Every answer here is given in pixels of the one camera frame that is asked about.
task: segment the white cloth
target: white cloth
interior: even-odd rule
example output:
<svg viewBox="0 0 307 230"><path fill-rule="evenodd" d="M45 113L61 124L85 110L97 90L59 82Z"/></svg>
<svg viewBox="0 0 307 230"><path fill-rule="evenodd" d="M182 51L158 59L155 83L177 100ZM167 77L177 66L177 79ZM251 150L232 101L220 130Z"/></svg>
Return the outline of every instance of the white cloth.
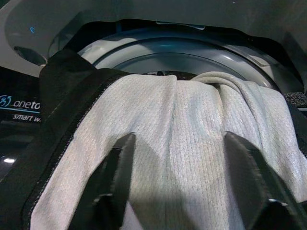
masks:
<svg viewBox="0 0 307 230"><path fill-rule="evenodd" d="M128 75L80 123L31 216L31 230L68 228L83 188L119 137L137 137L125 230L244 229L225 165L225 131L255 144L298 202L307 160L283 96L210 72L191 81Z"/></svg>

